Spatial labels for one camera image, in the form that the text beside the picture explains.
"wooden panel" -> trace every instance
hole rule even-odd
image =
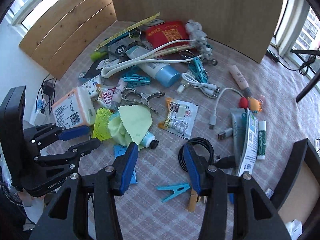
[[[116,21],[113,3],[103,8],[78,28],[46,66],[54,77],[60,79],[79,54],[107,27]]]
[[[260,62],[272,38],[283,0],[113,0],[118,20],[193,19],[209,38]]]
[[[74,7],[84,0],[59,0],[31,27],[19,44],[29,56],[49,31]]]
[[[96,14],[112,0],[85,0],[63,17],[41,41],[32,58],[46,67],[63,43],[92,15]]]

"pink lotion bottle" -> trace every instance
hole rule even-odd
[[[235,79],[238,86],[240,87],[240,89],[244,92],[245,97],[251,97],[249,84],[247,83],[244,76],[241,74],[240,70],[237,68],[237,66],[236,65],[230,66],[229,71],[233,76],[233,78]]]

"barcode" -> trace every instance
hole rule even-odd
[[[70,120],[71,120],[72,125],[75,125],[75,124],[79,123],[80,122],[80,117],[79,117],[78,112],[76,112],[73,115],[71,115],[70,116]]]
[[[253,135],[253,132],[249,131],[249,141],[252,142],[252,135]]]

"light green cloth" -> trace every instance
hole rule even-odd
[[[131,142],[138,145],[152,125],[150,109],[145,106],[120,106],[120,116],[109,121],[108,128],[112,138],[123,146],[129,146]]]

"red ball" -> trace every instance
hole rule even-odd
[[[246,98],[241,98],[239,101],[239,108],[248,108],[249,107],[249,100]]]

